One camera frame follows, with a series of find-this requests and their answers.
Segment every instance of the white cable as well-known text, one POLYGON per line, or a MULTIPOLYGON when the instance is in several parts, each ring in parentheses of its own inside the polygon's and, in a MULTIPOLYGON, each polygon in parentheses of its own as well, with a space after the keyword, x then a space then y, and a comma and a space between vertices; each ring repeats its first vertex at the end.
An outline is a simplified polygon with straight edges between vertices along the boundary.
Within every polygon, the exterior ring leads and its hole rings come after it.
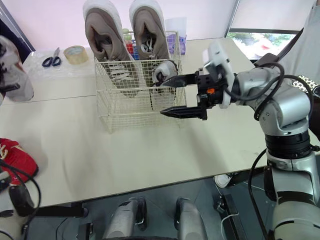
POLYGON ((256 188, 256 189, 260 189, 261 191, 265 191, 263 188, 258 187, 258 186, 251 185, 251 187, 256 188))
POLYGON ((218 186, 217 186, 217 184, 216 184, 216 181, 214 181, 214 185, 215 185, 216 189, 218 190, 219 194, 222 196, 223 194, 219 191, 219 188, 218 188, 218 186))
POLYGON ((224 219, 221 220, 221 235, 222 235, 223 240, 226 240, 226 239, 225 239, 224 232, 223 232, 224 220, 226 220, 226 219, 228 219, 228 218, 230 218, 230 217, 232 217, 232 216, 238 216, 238 215, 239 215, 239 213, 230 214, 230 215, 226 216, 224 219))

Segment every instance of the tape roll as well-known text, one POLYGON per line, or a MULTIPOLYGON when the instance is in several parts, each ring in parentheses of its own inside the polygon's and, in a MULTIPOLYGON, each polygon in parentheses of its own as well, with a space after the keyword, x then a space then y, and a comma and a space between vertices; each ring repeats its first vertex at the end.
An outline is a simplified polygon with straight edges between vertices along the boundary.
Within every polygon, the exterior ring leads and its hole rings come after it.
POLYGON ((70 46, 63 51, 70 64, 82 64, 88 60, 88 55, 83 46, 70 46))

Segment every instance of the white wire basket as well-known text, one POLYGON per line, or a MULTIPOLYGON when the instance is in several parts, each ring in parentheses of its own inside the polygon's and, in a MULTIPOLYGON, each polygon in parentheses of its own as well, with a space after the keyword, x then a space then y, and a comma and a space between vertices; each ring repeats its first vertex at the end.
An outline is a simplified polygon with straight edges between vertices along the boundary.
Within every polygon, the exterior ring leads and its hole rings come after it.
MULTIPOLYGON (((133 32, 130 34, 134 43, 133 32)), ((170 53, 170 60, 175 63, 177 74, 181 75, 179 36, 176 32, 166 32, 166 36, 168 45, 176 46, 170 53)), ((186 105, 184 88, 153 84, 153 71, 165 60, 95 60, 97 113, 109 132, 127 127, 182 123, 181 119, 160 114, 161 110, 186 105)))

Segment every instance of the clear plastic bag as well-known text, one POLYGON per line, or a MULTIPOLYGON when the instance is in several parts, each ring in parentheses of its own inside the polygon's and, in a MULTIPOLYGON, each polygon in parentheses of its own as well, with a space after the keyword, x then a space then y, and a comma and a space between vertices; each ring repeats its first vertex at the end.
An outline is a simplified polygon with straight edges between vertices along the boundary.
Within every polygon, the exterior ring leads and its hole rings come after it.
POLYGON ((43 67, 43 61, 52 57, 54 50, 34 51, 31 52, 26 61, 23 63, 23 69, 30 79, 35 80, 54 80, 61 78, 94 78, 95 61, 94 54, 90 48, 85 49, 88 60, 80 64, 70 64, 61 49, 59 57, 61 64, 58 66, 43 67))

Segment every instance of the pink wall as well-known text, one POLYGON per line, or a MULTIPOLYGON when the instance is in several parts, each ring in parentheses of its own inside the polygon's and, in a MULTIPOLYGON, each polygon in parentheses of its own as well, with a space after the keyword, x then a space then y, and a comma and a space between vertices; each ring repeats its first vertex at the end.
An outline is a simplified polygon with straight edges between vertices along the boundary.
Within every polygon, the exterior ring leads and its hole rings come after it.
MULTIPOLYGON (((85 0, 2 0, 36 50, 87 45, 85 0)), ((112 0, 124 28, 131 29, 132 0, 112 0)), ((223 37, 235 0, 158 0, 164 19, 187 17, 187 39, 223 37)))

